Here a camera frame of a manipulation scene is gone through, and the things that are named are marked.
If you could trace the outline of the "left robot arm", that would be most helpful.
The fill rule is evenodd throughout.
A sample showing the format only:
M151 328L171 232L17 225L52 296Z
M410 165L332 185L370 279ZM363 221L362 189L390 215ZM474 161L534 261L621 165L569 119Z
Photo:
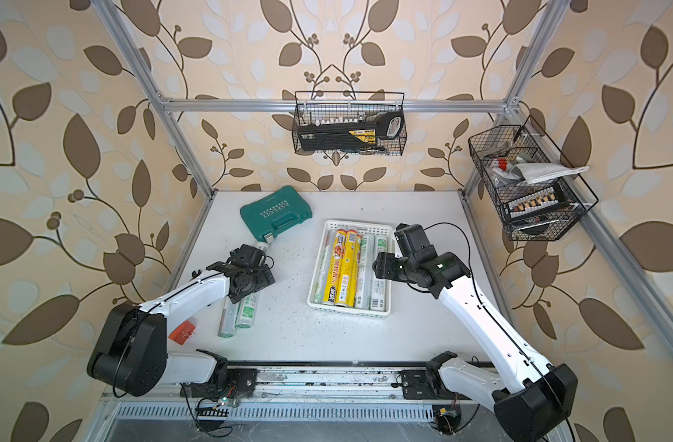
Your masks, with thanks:
M114 307L91 351L89 377L135 397L160 385L189 384L218 387L227 361L208 350L193 353L168 349L171 335L203 309L241 301L273 285L268 245L244 244L225 262L212 263L185 285L139 305Z

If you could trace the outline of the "white plastic perforated basket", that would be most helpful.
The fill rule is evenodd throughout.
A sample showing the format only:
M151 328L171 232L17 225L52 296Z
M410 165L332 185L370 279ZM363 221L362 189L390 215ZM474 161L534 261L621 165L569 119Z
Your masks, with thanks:
M394 252L396 250L395 246L393 246L393 241L395 240L395 237L393 236L393 228L387 225L382 225L382 224L369 224L369 223L364 223L360 221L344 221L344 220L328 220L325 222L325 228L323 229L323 236L319 248L319 253L317 257L317 261L315 264L313 276L312 276L312 283L310 287L309 294L307 296L307 304L313 308L313 309L321 309L321 311L330 311L333 313L340 313L340 314L351 314L351 315L356 315L356 316L362 316L362 317L372 317L372 318L378 318L382 319L386 316L388 316L391 313L392 310L392 299L391 299L391 288L392 288L392 283L390 281L384 280L385 281L385 311L372 311L371 310L371 296L369 297L369 309L357 309L355 306L352 308L342 308L342 307L336 307L336 302L334 302L334 305L328 306L323 304L315 304L312 301L312 296L314 293L314 284L315 284L315 279L316 279L316 274L317 274L317 266L318 266L318 259L319 259L319 254L320 254L320 249L323 244L323 239L325 238L325 232L329 229L333 229L336 231L337 229L343 228L346 232L348 232L351 229L354 229L360 234L361 240L364 234L366 233L371 233L375 236L375 240L373 242L373 253L372 253L372 258L371 258L371 276L372 276L372 283L373 279L375 278L375 274L372 270L372 265L375 262L375 243L376 243L376 236L377 235L385 235L388 238L388 252Z

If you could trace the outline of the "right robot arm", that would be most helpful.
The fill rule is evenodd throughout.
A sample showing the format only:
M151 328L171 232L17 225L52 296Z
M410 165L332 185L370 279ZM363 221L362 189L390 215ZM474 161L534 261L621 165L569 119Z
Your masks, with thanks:
M478 368L454 352L428 361L433 393L463 394L491 411L513 441L539 441L567 421L578 379L565 364L554 366L533 349L479 292L472 271L453 253L381 252L373 263L379 279L416 284L449 309L485 351L495 371Z

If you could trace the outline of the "yellow wrap roll chef label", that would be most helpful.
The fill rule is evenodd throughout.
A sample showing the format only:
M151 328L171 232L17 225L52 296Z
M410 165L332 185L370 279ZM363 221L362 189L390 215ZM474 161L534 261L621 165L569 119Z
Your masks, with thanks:
M336 307L352 308L355 306L360 243L360 234L354 229L349 230L336 296Z

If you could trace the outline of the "white text wrap roll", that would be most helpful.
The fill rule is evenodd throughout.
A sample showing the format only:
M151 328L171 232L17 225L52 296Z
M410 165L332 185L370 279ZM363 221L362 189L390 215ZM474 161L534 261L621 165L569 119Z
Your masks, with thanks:
M245 297L242 298L236 327L249 329L255 323L258 293L274 282L269 266L266 264L268 244L258 241L255 246L242 245L236 253L235 264L242 268L239 287Z

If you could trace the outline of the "yellow wrap roll group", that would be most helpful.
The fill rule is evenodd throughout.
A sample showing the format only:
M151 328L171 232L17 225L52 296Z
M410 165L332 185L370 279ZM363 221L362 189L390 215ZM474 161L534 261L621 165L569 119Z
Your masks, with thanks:
M336 302L336 286L338 285L341 272L346 238L347 232L343 228L337 229L334 232L334 241L325 282L325 293L323 294L323 304L328 306L332 306Z

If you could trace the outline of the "clear green label wrap roll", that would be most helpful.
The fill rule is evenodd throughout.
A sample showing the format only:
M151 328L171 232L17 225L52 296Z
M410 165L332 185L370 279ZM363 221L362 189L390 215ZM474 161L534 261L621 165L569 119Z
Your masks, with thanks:
M369 297L371 296L371 258L375 236L366 233L362 237L360 245L360 260L358 261L358 282L356 291L355 307L357 309L369 309Z

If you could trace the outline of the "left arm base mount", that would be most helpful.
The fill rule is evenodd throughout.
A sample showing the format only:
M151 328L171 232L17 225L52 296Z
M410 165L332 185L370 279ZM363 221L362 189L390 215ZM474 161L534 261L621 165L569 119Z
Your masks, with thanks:
M251 396L255 391L257 374L255 368L217 366L207 382L182 384L180 394L196 399L235 398L241 394Z

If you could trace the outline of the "white green wrap roll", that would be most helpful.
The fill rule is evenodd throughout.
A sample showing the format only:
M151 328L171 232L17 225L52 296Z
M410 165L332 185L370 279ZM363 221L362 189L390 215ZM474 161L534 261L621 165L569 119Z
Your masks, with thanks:
M385 235L377 235L375 243L375 258L380 253L388 252L388 238ZM385 311L385 281L375 277L371 289L371 310Z

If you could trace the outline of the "grape print wrap roll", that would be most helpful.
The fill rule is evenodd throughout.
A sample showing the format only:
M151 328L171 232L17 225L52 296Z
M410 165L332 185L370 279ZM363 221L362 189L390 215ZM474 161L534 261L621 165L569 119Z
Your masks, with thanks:
M239 307L240 305L234 304L230 298L225 299L220 326L218 326L218 337L231 338L235 335Z

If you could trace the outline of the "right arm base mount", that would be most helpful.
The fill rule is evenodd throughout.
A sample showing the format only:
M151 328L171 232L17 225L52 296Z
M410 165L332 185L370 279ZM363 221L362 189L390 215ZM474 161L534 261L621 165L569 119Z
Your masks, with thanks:
M406 400L432 401L439 399L438 394L428 384L426 370L403 370L398 375L398 383Z

